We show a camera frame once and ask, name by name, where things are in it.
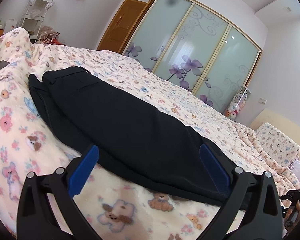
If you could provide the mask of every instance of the sliding wardrobe door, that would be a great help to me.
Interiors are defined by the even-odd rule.
[[[259,50],[234,27],[194,94],[223,113],[255,64]]]
[[[191,5],[188,0],[157,0],[136,30],[124,55],[136,59],[151,72]]]
[[[227,27],[220,17],[194,5],[153,73],[192,91]]]

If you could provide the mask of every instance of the light switch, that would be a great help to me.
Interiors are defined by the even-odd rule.
[[[262,104],[262,105],[265,105],[267,102],[267,100],[263,99],[263,98],[260,98],[259,99],[259,103]]]

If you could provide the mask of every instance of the metal rack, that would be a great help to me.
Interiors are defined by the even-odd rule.
[[[28,3],[19,21],[18,27],[22,27],[25,28],[27,31],[33,31],[33,32],[37,30],[34,35],[30,35],[31,40],[38,39],[38,34],[41,29],[42,22],[47,14],[47,10],[45,9],[45,6],[50,2],[52,3],[53,0],[28,0]],[[38,9],[41,11],[41,13],[34,18],[32,18],[31,15],[29,14],[33,9]]]

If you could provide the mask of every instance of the black pants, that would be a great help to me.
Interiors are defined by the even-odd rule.
[[[81,153],[94,143],[107,170],[158,192],[213,205],[225,200],[199,157],[200,146],[212,142],[175,117],[81,67],[48,71],[42,82],[32,74],[29,89],[54,135]]]

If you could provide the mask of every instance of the blanket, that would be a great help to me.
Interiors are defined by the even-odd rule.
[[[132,58],[110,51],[31,44],[26,30],[18,28],[0,38],[1,60],[11,64],[0,70],[0,219],[13,234],[26,174],[53,173],[79,156],[53,136],[28,90],[29,74],[41,80],[45,71],[69,66],[84,66],[103,81],[192,126],[245,171],[270,171],[279,195],[300,188],[294,173],[270,158],[252,129],[232,122],[189,91],[147,72]],[[49,200],[61,228],[70,232],[53,196],[49,195]],[[74,201],[104,240],[195,240],[219,209],[151,192],[98,164]],[[116,222],[109,214],[118,218]],[[229,231],[238,228],[243,215],[239,211]]]

